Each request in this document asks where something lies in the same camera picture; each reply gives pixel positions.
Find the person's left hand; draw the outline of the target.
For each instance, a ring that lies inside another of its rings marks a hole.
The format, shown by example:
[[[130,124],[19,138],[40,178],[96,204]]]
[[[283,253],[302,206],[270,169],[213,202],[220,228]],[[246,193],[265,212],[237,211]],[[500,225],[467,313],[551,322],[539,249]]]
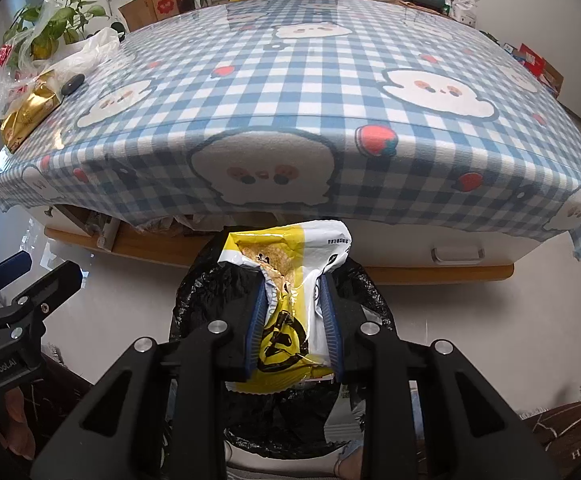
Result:
[[[21,388],[7,391],[0,401],[0,445],[26,460],[33,460],[36,454],[36,441],[28,426]]]

